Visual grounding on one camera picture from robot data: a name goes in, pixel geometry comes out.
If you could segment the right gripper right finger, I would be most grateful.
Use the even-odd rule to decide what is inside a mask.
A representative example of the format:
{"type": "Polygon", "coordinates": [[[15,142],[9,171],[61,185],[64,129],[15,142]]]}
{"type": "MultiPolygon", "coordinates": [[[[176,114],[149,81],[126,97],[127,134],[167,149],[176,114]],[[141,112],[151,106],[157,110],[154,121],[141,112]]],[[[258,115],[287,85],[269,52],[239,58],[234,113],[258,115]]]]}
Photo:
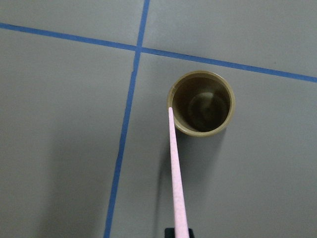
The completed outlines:
{"type": "Polygon", "coordinates": [[[194,238],[194,232],[191,228],[188,229],[189,231],[189,238],[194,238]]]}

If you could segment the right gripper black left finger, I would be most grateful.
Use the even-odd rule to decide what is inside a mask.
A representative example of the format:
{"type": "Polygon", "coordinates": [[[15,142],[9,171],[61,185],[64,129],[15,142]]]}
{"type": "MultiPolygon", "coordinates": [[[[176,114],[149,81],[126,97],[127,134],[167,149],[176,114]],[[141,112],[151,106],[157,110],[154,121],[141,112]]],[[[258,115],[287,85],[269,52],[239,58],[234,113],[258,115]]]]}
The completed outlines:
{"type": "Polygon", "coordinates": [[[164,238],[175,238],[175,230],[174,230],[174,228],[165,228],[165,230],[164,230],[164,238]]]}

